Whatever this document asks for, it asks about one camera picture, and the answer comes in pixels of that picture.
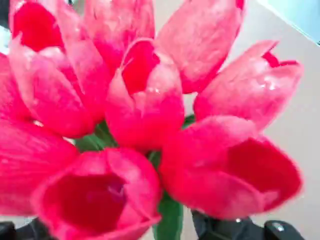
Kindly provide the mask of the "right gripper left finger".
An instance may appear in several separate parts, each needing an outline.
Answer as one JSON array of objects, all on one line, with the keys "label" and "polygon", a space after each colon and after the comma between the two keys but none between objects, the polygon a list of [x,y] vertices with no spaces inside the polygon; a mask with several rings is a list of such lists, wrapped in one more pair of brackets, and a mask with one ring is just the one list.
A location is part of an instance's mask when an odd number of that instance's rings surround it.
[{"label": "right gripper left finger", "polygon": [[30,223],[16,228],[12,221],[0,222],[0,240],[53,240],[47,227],[39,221],[33,219]]}]

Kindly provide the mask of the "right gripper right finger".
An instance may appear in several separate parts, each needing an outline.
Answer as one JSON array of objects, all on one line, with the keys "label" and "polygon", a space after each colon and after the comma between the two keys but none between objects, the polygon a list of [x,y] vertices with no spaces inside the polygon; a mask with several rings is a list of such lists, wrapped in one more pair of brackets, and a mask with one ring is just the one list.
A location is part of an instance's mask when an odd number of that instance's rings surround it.
[{"label": "right gripper right finger", "polygon": [[219,220],[193,210],[192,221],[199,240],[304,240],[290,223],[268,220],[263,226],[251,218]]}]

